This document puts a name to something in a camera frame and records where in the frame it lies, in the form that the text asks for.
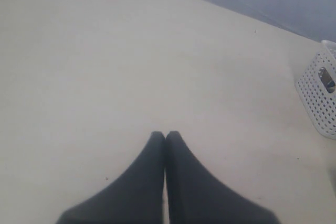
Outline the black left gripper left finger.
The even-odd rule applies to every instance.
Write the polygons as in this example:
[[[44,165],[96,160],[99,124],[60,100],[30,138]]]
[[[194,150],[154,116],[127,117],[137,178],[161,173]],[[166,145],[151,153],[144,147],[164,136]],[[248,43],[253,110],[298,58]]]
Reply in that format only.
[[[163,223],[164,141],[152,132],[142,152],[108,187],[66,210],[58,223]]]

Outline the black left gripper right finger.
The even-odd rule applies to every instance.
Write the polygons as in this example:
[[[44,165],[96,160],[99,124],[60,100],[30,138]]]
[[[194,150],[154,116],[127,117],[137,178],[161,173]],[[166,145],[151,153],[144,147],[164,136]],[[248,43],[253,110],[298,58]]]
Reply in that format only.
[[[170,223],[279,223],[213,176],[178,131],[165,139],[165,171]]]

